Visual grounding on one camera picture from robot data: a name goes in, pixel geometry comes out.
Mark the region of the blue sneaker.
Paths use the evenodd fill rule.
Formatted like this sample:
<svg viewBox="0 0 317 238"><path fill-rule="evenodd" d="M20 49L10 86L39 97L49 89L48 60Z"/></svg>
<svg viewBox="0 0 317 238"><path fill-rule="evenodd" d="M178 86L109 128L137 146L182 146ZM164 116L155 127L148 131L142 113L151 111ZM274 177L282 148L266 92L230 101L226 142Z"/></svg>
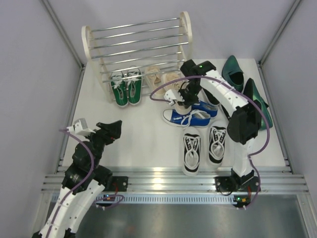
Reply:
<svg viewBox="0 0 317 238"><path fill-rule="evenodd" d="M176 110L167 109L162 113L163 120L176 127L207 127L211 116L201 110L192 110L185 115L179 114Z"/></svg>
<svg viewBox="0 0 317 238"><path fill-rule="evenodd" d="M218 113L218 108L216 106L210 105L203 101L199 101L198 103L193 104L192 110L204 111L209 114L211 118L216 117Z"/></svg>

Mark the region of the beige lace sneaker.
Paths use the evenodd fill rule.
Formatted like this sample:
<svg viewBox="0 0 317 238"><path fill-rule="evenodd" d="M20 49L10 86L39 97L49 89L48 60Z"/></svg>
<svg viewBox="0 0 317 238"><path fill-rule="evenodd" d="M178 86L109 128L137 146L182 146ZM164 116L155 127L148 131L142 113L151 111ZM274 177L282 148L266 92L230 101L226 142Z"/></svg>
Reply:
<svg viewBox="0 0 317 238"><path fill-rule="evenodd" d="M144 74L146 83L149 86L151 92L161 87L161 73L158 66L146 67Z"/></svg>
<svg viewBox="0 0 317 238"><path fill-rule="evenodd" d="M186 108L184 105L180 105L179 99L181 99L181 95L179 93L179 90L182 86L187 86L188 81L187 80L180 80L177 82L172 82L171 84L166 85L167 83L174 81L176 79L180 79L179 74L176 72L170 72L165 73L161 76L161 82L164 85L164 90L166 91L168 96L171 96L171 99L174 100L174 106L173 108L176 110L176 112L180 115L185 115L190 112L190 108Z"/></svg>

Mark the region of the green sneaker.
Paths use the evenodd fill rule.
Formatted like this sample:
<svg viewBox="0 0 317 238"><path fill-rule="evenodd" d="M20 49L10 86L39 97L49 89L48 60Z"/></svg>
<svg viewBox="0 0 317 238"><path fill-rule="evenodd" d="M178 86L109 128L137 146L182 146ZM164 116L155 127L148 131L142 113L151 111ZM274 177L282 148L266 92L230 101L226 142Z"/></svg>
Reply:
<svg viewBox="0 0 317 238"><path fill-rule="evenodd" d="M142 75L138 68L129 69L127 71L127 87L128 101L132 105L136 105L142 98Z"/></svg>
<svg viewBox="0 0 317 238"><path fill-rule="evenodd" d="M110 85L115 97L115 101L119 107L126 107L128 104L128 96L126 84L122 71L112 72L110 75Z"/></svg>

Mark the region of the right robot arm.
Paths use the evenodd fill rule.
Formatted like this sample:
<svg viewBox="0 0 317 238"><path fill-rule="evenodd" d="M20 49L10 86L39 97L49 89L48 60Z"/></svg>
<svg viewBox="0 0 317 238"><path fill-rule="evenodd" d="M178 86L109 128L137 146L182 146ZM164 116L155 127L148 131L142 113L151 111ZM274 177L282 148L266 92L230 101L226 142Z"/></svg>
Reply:
<svg viewBox="0 0 317 238"><path fill-rule="evenodd" d="M236 144L231 175L216 177L216 181L220 183L217 190L221 191L222 185L227 183L230 192L243 191L250 187L259 193L261 178L249 150L258 135L261 120L265 118L262 110L255 101L225 81L210 61L195 64L193 60L188 60L183 63L180 70L187 86L178 90L167 90L164 95L166 102L172 106L191 108L199 102L198 93L206 90L224 106L230 117L228 124L216 121L209 132L209 162L213 166L218 166L222 162L226 137Z"/></svg>

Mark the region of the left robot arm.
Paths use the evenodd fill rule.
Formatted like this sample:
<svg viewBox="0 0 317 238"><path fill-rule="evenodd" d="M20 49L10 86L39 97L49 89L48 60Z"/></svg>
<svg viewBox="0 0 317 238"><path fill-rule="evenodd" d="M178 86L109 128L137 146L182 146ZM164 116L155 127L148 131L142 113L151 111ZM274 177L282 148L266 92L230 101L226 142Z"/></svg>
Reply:
<svg viewBox="0 0 317 238"><path fill-rule="evenodd" d="M97 195L113 185L113 173L100 165L104 149L121 137L122 121L96 124L89 129L85 119L61 129L78 141L72 155L72 164L65 171L57 202L35 238L74 238L78 228L95 202Z"/></svg>

